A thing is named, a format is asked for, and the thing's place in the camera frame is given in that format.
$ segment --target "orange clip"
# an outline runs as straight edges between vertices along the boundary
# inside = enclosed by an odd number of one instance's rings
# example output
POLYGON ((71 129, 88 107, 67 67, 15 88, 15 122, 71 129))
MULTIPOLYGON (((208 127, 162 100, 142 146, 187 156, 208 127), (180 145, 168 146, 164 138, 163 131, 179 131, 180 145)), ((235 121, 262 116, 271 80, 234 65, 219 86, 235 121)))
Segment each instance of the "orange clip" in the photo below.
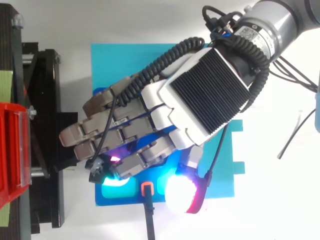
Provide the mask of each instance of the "orange clip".
POLYGON ((151 195, 153 196, 155 194, 154 183, 152 181, 145 181, 144 183, 141 184, 142 196, 145 196, 145 186, 148 186, 148 185, 150 185, 151 187, 151 195))

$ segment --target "black coiled cable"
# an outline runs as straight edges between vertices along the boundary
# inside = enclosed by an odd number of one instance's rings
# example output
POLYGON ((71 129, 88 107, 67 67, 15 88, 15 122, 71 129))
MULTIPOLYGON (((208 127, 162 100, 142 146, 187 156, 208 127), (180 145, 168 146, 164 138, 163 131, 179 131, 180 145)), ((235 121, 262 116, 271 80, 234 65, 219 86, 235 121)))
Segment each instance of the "black coiled cable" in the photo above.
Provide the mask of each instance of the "black coiled cable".
POLYGON ((127 106, 127 104, 130 103, 132 99, 135 99, 144 87, 166 67, 181 58, 183 55, 193 51, 199 51, 204 46, 205 40, 203 38, 191 37, 172 47, 155 61, 150 63, 149 66, 140 71, 132 82, 117 96, 119 105, 121 107, 127 106))
POLYGON ((260 50, 260 48, 242 36, 217 36, 216 44, 220 43, 226 46, 228 49, 234 50, 235 52, 246 56, 259 69, 259 73, 256 75, 253 83, 249 87, 251 96, 246 106, 241 111, 243 113, 254 103, 255 99, 264 88, 269 76, 270 61, 260 50))

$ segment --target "white background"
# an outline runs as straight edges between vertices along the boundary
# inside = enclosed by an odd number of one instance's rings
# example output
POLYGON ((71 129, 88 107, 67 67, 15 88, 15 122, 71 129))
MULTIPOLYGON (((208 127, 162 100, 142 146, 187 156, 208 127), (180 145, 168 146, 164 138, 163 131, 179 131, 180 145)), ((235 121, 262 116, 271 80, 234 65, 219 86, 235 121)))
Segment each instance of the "white background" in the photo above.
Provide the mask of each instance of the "white background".
MULTIPOLYGON (((10 0, 25 18, 22 40, 55 49, 60 65, 63 111, 78 111, 92 95, 91 43, 176 43, 198 36, 209 40, 204 5, 224 12, 242 10, 248 0, 10 0)), ((283 54, 318 83, 320 31, 303 34, 283 54)), ((301 129, 282 160, 279 151, 299 115, 314 109, 314 95, 270 77, 254 106, 244 113, 243 132, 233 134, 235 197, 209 199, 196 215, 171 213, 155 204, 157 240, 319 240, 320 135, 314 116, 301 129)), ((64 171, 65 223, 40 226, 33 240, 145 240, 141 204, 95 206, 94 185, 84 165, 64 171)))

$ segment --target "white light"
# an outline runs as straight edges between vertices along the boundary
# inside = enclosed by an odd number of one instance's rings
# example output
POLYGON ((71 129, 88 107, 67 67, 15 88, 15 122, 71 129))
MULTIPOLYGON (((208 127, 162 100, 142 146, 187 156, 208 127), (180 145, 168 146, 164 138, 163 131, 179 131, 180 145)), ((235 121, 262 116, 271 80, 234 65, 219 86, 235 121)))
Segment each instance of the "white light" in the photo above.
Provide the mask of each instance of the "white light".
POLYGON ((196 191, 196 185, 189 178, 173 175, 168 179, 165 187, 165 202, 172 211, 185 213, 190 208, 196 191))
POLYGON ((121 187, 125 185, 127 182, 129 182, 129 179, 130 177, 124 180, 111 179, 106 177, 102 185, 109 186, 109 187, 121 187))

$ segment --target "red container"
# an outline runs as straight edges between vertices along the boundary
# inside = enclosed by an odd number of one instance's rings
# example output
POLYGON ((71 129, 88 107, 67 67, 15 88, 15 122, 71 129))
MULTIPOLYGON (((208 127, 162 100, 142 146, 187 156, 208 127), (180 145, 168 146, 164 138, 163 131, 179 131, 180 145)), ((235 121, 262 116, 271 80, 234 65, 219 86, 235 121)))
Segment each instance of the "red container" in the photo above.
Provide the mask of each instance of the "red container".
POLYGON ((0 209, 31 183, 30 122, 27 109, 0 102, 0 209))

